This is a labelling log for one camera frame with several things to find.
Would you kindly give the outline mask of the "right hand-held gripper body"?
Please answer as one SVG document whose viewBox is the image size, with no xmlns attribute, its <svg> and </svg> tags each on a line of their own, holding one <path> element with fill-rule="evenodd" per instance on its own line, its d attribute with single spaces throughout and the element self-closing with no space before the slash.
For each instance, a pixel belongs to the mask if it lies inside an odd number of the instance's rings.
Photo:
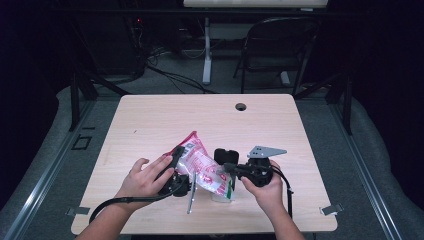
<svg viewBox="0 0 424 240">
<path fill-rule="evenodd" d="M 270 157 L 286 153 L 287 151 L 284 149 L 255 146 L 247 155 L 247 178 L 256 187 L 268 185 L 271 182 L 274 173 L 279 175 L 284 181 L 287 181 L 282 171 L 277 170 L 276 167 L 270 163 Z"/>
</svg>

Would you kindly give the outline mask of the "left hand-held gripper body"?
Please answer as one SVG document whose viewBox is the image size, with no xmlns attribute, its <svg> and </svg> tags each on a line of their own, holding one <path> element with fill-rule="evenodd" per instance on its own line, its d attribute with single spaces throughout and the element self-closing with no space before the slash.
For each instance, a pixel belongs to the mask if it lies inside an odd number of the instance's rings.
<svg viewBox="0 0 424 240">
<path fill-rule="evenodd" d="M 189 196 L 187 213 L 192 212 L 194 195 L 196 192 L 197 175 L 190 177 L 188 174 L 179 174 L 174 172 L 172 177 L 165 183 L 164 187 L 159 191 L 160 196 L 184 197 Z"/>
</svg>

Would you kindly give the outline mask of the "glass jar with black lid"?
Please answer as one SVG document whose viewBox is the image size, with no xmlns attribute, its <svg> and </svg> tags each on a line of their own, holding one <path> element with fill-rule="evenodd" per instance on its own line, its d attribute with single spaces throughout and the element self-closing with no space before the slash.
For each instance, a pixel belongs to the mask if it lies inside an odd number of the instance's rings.
<svg viewBox="0 0 424 240">
<path fill-rule="evenodd" d="M 227 189 L 223 195 L 213 194 L 212 200 L 219 203 L 230 203 L 233 200 L 233 194 L 235 190 L 235 176 L 231 176 L 230 172 L 224 170 L 224 163 L 238 164 L 239 153 L 234 150 L 225 150 L 218 148 L 214 151 L 214 160 L 220 165 L 218 173 L 221 176 L 225 176 Z"/>
</svg>

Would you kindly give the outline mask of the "pink and white snack bag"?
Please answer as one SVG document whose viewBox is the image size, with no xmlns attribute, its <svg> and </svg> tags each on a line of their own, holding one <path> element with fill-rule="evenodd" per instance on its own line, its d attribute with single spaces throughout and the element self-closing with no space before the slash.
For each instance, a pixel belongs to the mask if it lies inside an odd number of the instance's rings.
<svg viewBox="0 0 424 240">
<path fill-rule="evenodd" d="M 196 176 L 196 183 L 217 196 L 221 201 L 233 201 L 233 180 L 206 151 L 197 132 L 191 132 L 179 146 L 184 152 L 176 164 L 176 171 L 190 178 Z"/>
</svg>

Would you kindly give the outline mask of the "person's right hand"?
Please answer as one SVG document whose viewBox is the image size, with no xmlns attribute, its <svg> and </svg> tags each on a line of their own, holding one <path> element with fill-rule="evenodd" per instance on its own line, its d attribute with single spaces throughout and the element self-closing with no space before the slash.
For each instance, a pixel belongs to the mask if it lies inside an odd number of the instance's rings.
<svg viewBox="0 0 424 240">
<path fill-rule="evenodd" d="M 266 215 L 275 215 L 284 212 L 283 204 L 283 183 L 280 176 L 273 174 L 269 184 L 263 187 L 255 186 L 247 177 L 242 177 L 241 181 L 245 188 L 255 197 L 260 208 Z"/>
</svg>

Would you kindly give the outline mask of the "person's left hand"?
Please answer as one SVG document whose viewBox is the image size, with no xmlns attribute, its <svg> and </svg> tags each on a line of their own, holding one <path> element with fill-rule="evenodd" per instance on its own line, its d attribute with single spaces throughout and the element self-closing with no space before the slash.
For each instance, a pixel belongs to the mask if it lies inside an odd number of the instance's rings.
<svg viewBox="0 0 424 240">
<path fill-rule="evenodd" d="M 160 156 L 155 161 L 146 158 L 138 159 L 116 193 L 121 197 L 155 197 L 174 173 L 169 168 L 171 156 Z"/>
</svg>

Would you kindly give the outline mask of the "grey tape strip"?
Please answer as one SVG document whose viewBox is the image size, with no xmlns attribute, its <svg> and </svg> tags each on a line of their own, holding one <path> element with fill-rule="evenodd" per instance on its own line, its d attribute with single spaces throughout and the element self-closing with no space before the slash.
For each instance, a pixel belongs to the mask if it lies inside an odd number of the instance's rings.
<svg viewBox="0 0 424 240">
<path fill-rule="evenodd" d="M 327 207 L 321 207 L 320 212 L 325 215 L 337 215 L 339 212 L 342 212 L 344 207 L 341 204 L 334 204 Z"/>
<path fill-rule="evenodd" d="M 69 207 L 65 214 L 67 216 L 75 217 L 76 215 L 87 215 L 90 209 L 87 207 Z"/>
</svg>

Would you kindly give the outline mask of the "white background desk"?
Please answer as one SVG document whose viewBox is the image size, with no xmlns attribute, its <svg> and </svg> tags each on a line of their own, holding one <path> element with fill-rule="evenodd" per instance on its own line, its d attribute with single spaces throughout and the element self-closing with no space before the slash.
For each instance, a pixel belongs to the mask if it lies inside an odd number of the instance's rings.
<svg viewBox="0 0 424 240">
<path fill-rule="evenodd" d="M 183 6 L 193 10 L 300 10 L 313 12 L 325 9 L 330 0 L 183 0 Z M 239 40 L 247 35 L 250 23 L 216 23 L 210 17 L 204 20 L 205 60 L 203 80 L 205 85 L 211 83 L 212 53 L 211 40 Z"/>
</svg>

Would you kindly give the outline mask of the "black metal stand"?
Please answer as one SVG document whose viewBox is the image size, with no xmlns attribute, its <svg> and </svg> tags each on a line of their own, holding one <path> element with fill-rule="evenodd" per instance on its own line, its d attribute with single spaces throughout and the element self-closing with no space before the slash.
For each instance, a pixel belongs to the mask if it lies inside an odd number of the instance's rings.
<svg viewBox="0 0 424 240">
<path fill-rule="evenodd" d="M 100 84 L 112 92 L 125 96 L 129 92 L 116 86 L 115 84 L 107 81 L 105 78 L 94 74 L 88 70 L 81 70 L 76 72 L 70 80 L 70 96 L 71 96 L 71 125 L 69 130 L 74 131 L 80 122 L 80 96 L 82 93 L 84 98 L 88 101 L 95 101 L 99 94 L 94 87 L 94 84 Z"/>
<path fill-rule="evenodd" d="M 305 90 L 294 94 L 296 100 L 305 98 L 310 94 L 316 92 L 322 87 L 329 86 L 325 101 L 328 104 L 337 104 L 340 100 L 342 103 L 342 126 L 346 132 L 351 135 L 351 109 L 352 109 L 352 74 L 347 72 L 336 73 L 325 80 L 314 83 Z"/>
</svg>

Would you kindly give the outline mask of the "dark equipment cabinet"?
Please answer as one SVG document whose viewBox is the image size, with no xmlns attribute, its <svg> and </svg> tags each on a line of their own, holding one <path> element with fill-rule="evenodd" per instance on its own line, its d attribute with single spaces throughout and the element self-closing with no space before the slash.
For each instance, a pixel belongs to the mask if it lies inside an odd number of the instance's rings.
<svg viewBox="0 0 424 240">
<path fill-rule="evenodd" d="M 96 17 L 98 63 L 111 75 L 135 78 L 145 72 L 146 62 L 135 46 L 133 32 L 123 16 Z"/>
</svg>

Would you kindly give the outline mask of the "black folding chair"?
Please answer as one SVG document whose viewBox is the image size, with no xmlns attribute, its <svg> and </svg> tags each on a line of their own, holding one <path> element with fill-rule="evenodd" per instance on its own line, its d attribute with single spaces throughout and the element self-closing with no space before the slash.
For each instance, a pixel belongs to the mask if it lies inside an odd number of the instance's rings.
<svg viewBox="0 0 424 240">
<path fill-rule="evenodd" d="M 310 17 L 273 17 L 255 23 L 247 33 L 233 74 L 236 77 L 241 71 L 240 92 L 246 91 L 247 72 L 295 72 L 295 94 L 319 28 L 319 22 Z"/>
</svg>

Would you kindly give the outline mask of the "aluminium floor rail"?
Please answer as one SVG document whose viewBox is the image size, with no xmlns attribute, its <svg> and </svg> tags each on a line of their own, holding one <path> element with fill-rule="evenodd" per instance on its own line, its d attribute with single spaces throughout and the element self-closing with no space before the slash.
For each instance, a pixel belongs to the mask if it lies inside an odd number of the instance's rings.
<svg viewBox="0 0 424 240">
<path fill-rule="evenodd" d="M 350 135 L 345 129 L 342 121 L 342 113 L 337 105 L 329 105 L 330 112 L 336 121 L 336 124 L 343 136 L 344 141 L 347 143 L 348 148 L 353 156 L 353 165 L 357 172 L 357 175 L 361 181 L 367 198 L 371 204 L 371 207 L 376 215 L 379 224 L 386 236 L 387 240 L 404 240 L 401 232 L 395 224 L 393 217 L 383 199 L 377 185 L 372 177 L 364 158 L 356 144 L 353 135 Z"/>
<path fill-rule="evenodd" d="M 37 213 L 56 176 L 65 162 L 65 156 L 77 139 L 78 131 L 95 103 L 88 101 L 80 107 L 80 120 L 73 128 L 71 106 L 60 103 L 50 130 L 22 180 L 0 210 L 0 240 L 21 240 Z"/>
</svg>

